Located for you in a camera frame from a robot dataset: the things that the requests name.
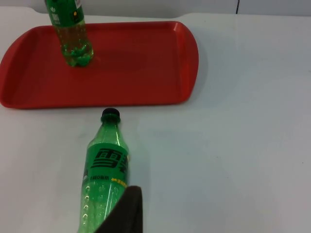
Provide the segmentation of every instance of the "white table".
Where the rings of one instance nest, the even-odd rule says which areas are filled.
[[[144,232],[310,232],[311,17],[176,20],[199,46],[191,99],[119,108]],[[0,59],[23,32],[47,24],[32,9],[0,7]],[[0,107],[1,232],[76,232],[86,146],[101,111]]]

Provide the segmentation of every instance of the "bottle bottom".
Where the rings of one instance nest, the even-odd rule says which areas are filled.
[[[110,181],[84,184],[78,233],[94,233],[113,210],[124,191],[123,186]]]
[[[85,67],[92,60],[94,51],[91,43],[87,42],[80,48],[74,47],[71,50],[63,46],[62,54],[68,65],[72,67]]]

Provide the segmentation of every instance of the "upright bottle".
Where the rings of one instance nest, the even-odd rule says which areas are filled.
[[[93,57],[87,38],[81,0],[45,0],[61,43],[61,51],[70,66],[86,66]]]
[[[118,129],[120,114],[107,108],[87,147],[78,233],[94,233],[127,187],[128,147]]]

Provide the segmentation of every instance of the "lying bottle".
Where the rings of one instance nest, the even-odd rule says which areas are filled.
[[[87,147],[78,233],[94,233],[127,187],[129,150],[118,128],[120,113],[105,109],[101,121]]]

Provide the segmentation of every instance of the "gray wall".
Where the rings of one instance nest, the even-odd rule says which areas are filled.
[[[240,14],[311,16],[311,0],[241,0]]]
[[[87,15],[177,17],[191,12],[235,13],[238,0],[83,0]],[[0,0],[46,12],[44,0]],[[311,16],[311,0],[241,0],[241,14]]]

